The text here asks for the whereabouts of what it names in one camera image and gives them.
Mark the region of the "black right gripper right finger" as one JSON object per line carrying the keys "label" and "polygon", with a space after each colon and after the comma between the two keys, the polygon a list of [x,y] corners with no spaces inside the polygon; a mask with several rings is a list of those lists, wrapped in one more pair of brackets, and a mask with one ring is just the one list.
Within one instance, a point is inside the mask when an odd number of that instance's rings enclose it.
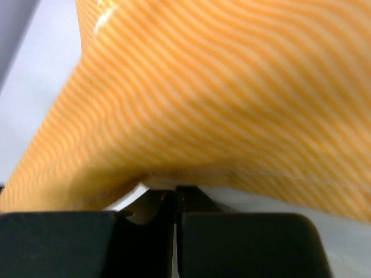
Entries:
{"label": "black right gripper right finger", "polygon": [[177,197],[180,277],[333,277],[319,233],[295,213],[237,213],[195,186]]}

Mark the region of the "white pillow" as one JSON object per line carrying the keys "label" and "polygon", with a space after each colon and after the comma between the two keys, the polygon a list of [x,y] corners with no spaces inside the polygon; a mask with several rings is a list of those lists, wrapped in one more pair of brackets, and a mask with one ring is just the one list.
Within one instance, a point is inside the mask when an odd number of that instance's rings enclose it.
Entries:
{"label": "white pillow", "polygon": [[[229,212],[295,213],[307,217],[319,233],[333,277],[370,276],[369,225],[232,189],[199,189]],[[171,277],[180,277],[177,264],[177,197],[176,190],[171,192],[175,196]]]}

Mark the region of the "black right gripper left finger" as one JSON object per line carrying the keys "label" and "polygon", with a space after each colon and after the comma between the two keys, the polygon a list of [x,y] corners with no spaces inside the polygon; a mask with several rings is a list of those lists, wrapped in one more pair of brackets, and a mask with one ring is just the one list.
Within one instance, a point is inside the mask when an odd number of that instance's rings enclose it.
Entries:
{"label": "black right gripper left finger", "polygon": [[121,211],[1,215],[2,277],[171,277],[175,196]]}

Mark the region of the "yellow pillowcase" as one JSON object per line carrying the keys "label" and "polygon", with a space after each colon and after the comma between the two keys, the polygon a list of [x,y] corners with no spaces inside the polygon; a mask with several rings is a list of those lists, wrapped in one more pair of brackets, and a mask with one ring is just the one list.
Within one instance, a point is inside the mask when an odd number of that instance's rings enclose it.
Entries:
{"label": "yellow pillowcase", "polygon": [[370,222],[369,1],[77,1],[81,59],[1,211],[95,210],[143,182]]}

